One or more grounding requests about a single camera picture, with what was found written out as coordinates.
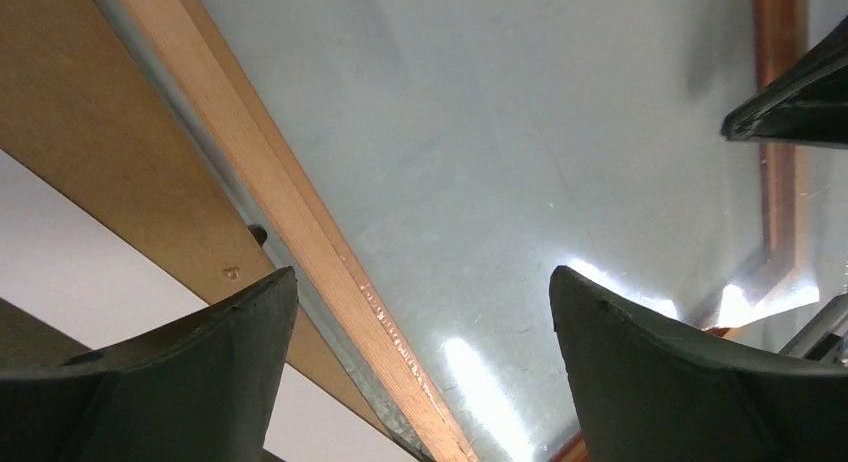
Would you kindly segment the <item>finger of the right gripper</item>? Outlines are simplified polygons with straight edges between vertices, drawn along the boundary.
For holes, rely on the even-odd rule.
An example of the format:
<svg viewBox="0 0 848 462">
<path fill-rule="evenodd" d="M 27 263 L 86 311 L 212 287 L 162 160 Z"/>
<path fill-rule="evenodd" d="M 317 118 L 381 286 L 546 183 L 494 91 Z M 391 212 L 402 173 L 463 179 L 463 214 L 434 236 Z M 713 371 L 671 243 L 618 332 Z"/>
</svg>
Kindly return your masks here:
<svg viewBox="0 0 848 462">
<path fill-rule="evenodd" d="M 847 146 L 847 21 L 789 70 L 728 113 L 728 141 L 783 141 L 794 145 Z"/>
</svg>

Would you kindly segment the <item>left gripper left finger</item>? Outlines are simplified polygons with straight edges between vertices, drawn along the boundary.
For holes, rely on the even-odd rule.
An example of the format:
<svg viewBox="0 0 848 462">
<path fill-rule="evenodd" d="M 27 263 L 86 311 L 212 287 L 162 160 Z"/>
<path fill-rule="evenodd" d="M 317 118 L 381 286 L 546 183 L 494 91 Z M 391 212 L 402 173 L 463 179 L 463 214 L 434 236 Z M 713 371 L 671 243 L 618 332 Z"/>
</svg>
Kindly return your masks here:
<svg viewBox="0 0 848 462">
<path fill-rule="evenodd" d="M 297 317 L 290 267 L 139 336 L 1 372 L 5 461 L 259 461 Z"/>
</svg>

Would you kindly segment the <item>brown backing board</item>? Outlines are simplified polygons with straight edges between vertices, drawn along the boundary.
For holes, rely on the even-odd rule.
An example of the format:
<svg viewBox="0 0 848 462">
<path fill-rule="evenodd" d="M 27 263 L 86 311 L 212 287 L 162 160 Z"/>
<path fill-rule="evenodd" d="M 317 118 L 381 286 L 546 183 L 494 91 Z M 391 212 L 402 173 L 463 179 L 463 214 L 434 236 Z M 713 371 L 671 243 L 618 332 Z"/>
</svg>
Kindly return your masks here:
<svg viewBox="0 0 848 462">
<path fill-rule="evenodd" d="M 1 0 L 2 154 L 206 305 L 273 271 L 95 0 Z"/>
</svg>

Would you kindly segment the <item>landscape photo print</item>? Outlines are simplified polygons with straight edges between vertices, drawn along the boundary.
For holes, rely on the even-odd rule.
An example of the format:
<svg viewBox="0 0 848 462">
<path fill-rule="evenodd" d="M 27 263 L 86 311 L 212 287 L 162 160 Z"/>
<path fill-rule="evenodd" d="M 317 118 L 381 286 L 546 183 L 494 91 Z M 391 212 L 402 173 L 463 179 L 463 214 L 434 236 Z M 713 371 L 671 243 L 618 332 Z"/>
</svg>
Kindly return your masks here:
<svg viewBox="0 0 848 462">
<path fill-rule="evenodd" d="M 206 305 L 8 154 L 1 156 L 1 296 L 89 348 Z M 285 461 L 412 458 L 292 366 L 265 447 Z"/>
</svg>

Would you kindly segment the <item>wooden picture frame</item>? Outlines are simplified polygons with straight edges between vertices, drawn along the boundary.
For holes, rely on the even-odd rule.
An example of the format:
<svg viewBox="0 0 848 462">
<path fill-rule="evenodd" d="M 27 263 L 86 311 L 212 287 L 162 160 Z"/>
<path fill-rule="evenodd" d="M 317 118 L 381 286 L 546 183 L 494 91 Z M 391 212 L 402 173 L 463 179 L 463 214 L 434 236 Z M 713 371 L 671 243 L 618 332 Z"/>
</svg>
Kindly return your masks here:
<svg viewBox="0 0 848 462">
<path fill-rule="evenodd" d="M 843 0 L 118 0 L 439 461 L 597 460 L 561 265 L 776 351 L 836 295 L 830 167 L 727 112 Z"/>
</svg>

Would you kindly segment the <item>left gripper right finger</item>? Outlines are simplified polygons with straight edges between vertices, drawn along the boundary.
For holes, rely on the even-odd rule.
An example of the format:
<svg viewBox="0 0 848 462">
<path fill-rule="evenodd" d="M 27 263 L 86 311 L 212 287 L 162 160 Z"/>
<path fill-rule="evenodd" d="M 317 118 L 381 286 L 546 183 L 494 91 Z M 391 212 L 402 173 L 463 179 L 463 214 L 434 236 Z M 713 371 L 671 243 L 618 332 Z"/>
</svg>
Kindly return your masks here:
<svg viewBox="0 0 848 462">
<path fill-rule="evenodd" d="M 560 266 L 554 329 L 594 461 L 843 461 L 847 370 L 745 346 Z"/>
</svg>

